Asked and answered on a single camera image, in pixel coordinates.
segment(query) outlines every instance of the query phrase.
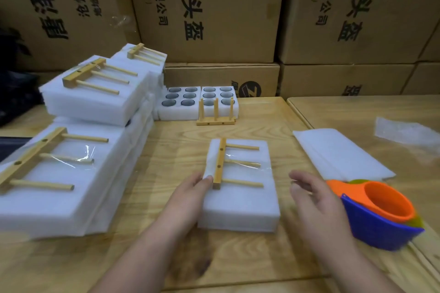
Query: right hand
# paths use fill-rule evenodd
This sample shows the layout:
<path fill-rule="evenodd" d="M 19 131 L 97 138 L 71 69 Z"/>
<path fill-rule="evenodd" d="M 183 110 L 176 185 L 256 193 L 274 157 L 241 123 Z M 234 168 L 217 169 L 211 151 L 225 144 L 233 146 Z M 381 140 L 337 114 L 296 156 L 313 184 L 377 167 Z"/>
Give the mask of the right hand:
<path fill-rule="evenodd" d="M 292 170 L 289 177 L 294 180 L 290 193 L 297 206 L 302 238 L 310 244 L 316 256 L 328 265 L 357 255 L 344 206 L 327 183 L 299 170 Z"/>

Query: bamboo drying rack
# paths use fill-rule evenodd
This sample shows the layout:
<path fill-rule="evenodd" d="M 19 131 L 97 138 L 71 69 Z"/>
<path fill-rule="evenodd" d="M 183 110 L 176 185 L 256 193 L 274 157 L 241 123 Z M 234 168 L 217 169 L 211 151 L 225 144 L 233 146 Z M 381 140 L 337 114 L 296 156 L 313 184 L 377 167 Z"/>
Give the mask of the bamboo drying rack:
<path fill-rule="evenodd" d="M 205 117 L 205 106 L 203 99 L 198 102 L 198 120 L 197 126 L 202 125 L 234 125 L 234 100 L 231 98 L 231 107 L 229 109 L 229 117 L 219 117 L 219 99 L 214 100 L 214 117 Z"/>
<path fill-rule="evenodd" d="M 53 158 L 59 161 L 74 161 L 84 164 L 91 164 L 94 162 L 93 159 L 83 160 L 82 158 L 51 154 L 50 152 L 64 139 L 88 140 L 102 143 L 107 143 L 109 141 L 108 138 L 70 134 L 65 127 L 56 128 L 44 139 L 40 140 L 27 150 L 11 166 L 0 173 L 0 193 L 6 193 L 13 186 L 72 191 L 75 187 L 73 184 L 29 181 L 23 179 L 40 161 L 48 158 Z"/>
<path fill-rule="evenodd" d="M 258 146 L 245 146 L 245 145 L 235 145 L 235 144 L 227 144 L 226 138 L 220 139 L 220 146 L 219 151 L 217 154 L 217 162 L 216 162 L 216 170 L 214 173 L 214 183 L 212 184 L 212 188 L 215 190 L 220 190 L 221 183 L 234 183 L 234 184 L 241 184 L 246 185 L 249 187 L 264 187 L 264 184 L 260 182 L 251 182 L 251 181 L 243 181 L 239 179 L 224 179 L 222 178 L 223 175 L 223 164 L 224 163 L 233 163 L 233 164 L 239 164 L 239 165 L 248 165 L 251 167 L 260 168 L 260 163 L 252 163 L 248 161 L 241 161 L 241 160 L 231 160 L 231 159 L 225 159 L 225 151 L 227 147 L 231 148 L 240 148 L 243 150 L 250 150 L 250 151 L 259 151 L 260 148 Z"/>
<path fill-rule="evenodd" d="M 165 61 L 166 55 L 162 52 L 148 49 L 144 46 L 144 44 L 139 43 L 127 52 L 127 58 L 138 59 L 144 62 L 149 62 L 150 64 L 156 66 L 160 66 L 160 63 Z"/>
<path fill-rule="evenodd" d="M 132 72 L 129 70 L 125 70 L 123 68 L 118 68 L 116 66 L 112 66 L 112 65 L 107 64 L 105 58 L 98 58 L 98 59 L 95 59 L 94 61 L 88 63 L 87 65 L 81 67 L 80 69 L 73 71 L 69 75 L 65 76 L 63 78 L 63 86 L 66 88 L 75 88 L 78 85 L 82 85 L 82 86 L 90 87 L 90 88 L 93 88 L 96 90 L 101 90 L 103 92 L 107 92 L 110 94 L 119 95 L 118 90 L 112 90 L 107 87 L 94 85 L 94 84 L 86 82 L 85 80 L 87 80 L 91 76 L 95 75 L 97 77 L 107 79 L 107 80 L 116 81 L 118 83 L 125 84 L 125 85 L 128 85 L 130 83 L 129 80 L 120 79 L 120 78 L 113 77 L 111 75 L 104 74 L 102 72 L 95 70 L 95 68 L 97 68 L 99 70 L 102 70 L 103 68 L 111 68 L 115 71 L 119 71 L 119 72 L 131 75 L 134 77 L 138 76 L 138 74 L 136 72 Z"/>

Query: hand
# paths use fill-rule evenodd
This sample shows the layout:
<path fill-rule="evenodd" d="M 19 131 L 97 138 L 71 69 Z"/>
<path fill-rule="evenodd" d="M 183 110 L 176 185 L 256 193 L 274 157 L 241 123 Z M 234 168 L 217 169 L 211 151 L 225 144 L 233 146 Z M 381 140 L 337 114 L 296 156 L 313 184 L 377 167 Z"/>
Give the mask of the hand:
<path fill-rule="evenodd" d="M 174 190 L 157 219 L 179 239 L 195 225 L 201 214 L 203 199 L 212 188 L 212 176 L 202 179 L 202 173 L 194 173 Z"/>
<path fill-rule="evenodd" d="M 290 187 L 302 226 L 302 237 L 326 265 L 358 254 L 341 200 L 324 180 L 310 173 L 292 170 Z"/>

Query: left hand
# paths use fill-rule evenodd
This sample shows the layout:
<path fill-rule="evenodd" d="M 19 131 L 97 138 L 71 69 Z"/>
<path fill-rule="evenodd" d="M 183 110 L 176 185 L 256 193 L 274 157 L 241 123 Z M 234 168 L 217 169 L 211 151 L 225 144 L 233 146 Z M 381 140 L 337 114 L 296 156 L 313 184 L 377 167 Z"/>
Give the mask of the left hand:
<path fill-rule="evenodd" d="M 183 238 L 200 217 L 203 199 L 212 188 L 212 176 L 202 179 L 194 173 L 174 190 L 157 221 L 161 221 L 179 239 Z"/>

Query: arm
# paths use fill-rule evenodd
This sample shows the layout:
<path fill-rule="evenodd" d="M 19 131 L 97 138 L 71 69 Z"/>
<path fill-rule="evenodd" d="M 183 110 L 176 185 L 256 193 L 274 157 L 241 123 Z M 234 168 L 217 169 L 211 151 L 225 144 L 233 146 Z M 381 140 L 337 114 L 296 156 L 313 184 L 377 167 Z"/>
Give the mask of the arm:
<path fill-rule="evenodd" d="M 404 293 L 356 246 L 341 200 L 322 179 L 292 171 L 290 193 L 297 205 L 301 234 L 345 293 Z"/>
<path fill-rule="evenodd" d="M 196 223 L 212 177 L 193 174 L 173 192 L 151 224 L 89 293 L 160 292 L 178 242 Z"/>

